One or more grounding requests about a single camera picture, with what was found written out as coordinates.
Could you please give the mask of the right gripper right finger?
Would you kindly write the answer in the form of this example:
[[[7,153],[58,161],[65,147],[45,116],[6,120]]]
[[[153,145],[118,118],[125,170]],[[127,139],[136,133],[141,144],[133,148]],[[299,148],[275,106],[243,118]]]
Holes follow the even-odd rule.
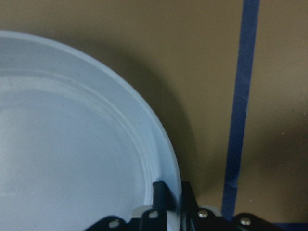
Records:
[[[249,213],[240,213],[230,221],[198,206],[192,186],[183,181],[182,214],[185,231],[278,231],[279,227]]]

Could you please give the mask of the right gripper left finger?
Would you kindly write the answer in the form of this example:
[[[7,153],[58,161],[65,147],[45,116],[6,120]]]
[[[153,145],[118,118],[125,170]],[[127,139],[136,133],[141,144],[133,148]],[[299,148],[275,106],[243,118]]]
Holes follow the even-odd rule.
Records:
[[[163,181],[153,182],[153,203],[140,217],[125,222],[117,216],[107,216],[90,225],[88,231],[167,231],[167,212],[173,211],[176,203],[169,187]]]

